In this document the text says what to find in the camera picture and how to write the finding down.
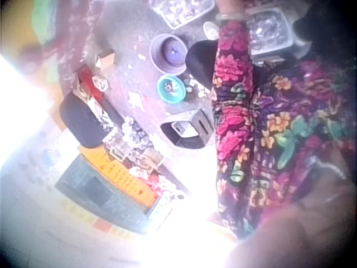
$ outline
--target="floral dress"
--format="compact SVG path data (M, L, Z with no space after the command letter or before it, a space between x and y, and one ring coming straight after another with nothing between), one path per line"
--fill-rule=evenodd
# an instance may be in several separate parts
M351 84L342 82L344 75L305 57L266 71L258 83L246 23L223 21L212 91L216 189L222 221L239 238L293 201L309 156L320 157L332 141L343 152L355 150L355 115L344 96Z

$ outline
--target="red object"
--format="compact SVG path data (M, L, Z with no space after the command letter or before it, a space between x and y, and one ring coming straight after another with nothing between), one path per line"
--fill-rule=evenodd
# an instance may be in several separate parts
M108 233L113 225L103 219L97 219L97 221L93 224L93 227L101 230L104 233Z
M102 105L103 93L94 86L93 80L93 73L89 69L88 65L84 64L80 69L77 70L79 83L84 84L84 90L89 94L92 95L95 100Z
M142 182L144 182L147 186L151 188L159 197L162 196L163 190L158 186L158 183L160 182L160 179L158 177L158 173L156 171L153 171L150 175L149 178L143 179L140 178Z

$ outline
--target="orange sign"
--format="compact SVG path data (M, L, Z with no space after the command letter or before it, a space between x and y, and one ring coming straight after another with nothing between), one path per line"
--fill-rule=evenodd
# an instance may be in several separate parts
M150 207L157 195L139 178L133 177L118 160L110 160L103 146L94 149L79 148L85 158L113 185L126 192L143 205Z

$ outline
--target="bracelet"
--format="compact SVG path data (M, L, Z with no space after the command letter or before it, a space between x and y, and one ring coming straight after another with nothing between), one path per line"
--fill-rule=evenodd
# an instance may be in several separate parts
M247 21L249 19L249 15L246 13L238 13L238 14L217 14L216 19L218 21L223 20L237 20L237 21Z
M309 157L306 160L306 164L307 164L307 167L310 167L310 166L316 164L319 168L329 169L329 170L333 171L342 180L347 179L346 175L337 166L330 164L330 163L324 163L324 162L320 161L320 159L318 159L316 156Z

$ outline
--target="table surface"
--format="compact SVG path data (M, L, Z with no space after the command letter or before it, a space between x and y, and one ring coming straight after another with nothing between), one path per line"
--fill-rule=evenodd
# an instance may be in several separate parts
M156 83L162 74L151 63L149 46L155 36L163 33L180 37L187 47L206 39L203 23L213 21L216 10L172 30L145 2L121 0L105 3L89 46L87 62L94 70L96 54L114 49L115 65L102 72L110 86L105 92L108 100L119 114L134 117L147 133L156 133L172 148L171 156L163 164L190 192L200 198L215 199L214 135L203 149L189 150L174 146L160 129L167 113L176 114L190 109L203 109L213 122L209 97L199 98L198 91L194 90L178 104L167 104L161 100ZM144 55L146 60L139 59L138 54ZM128 91L141 95L144 112L140 108L132 108L128 102Z

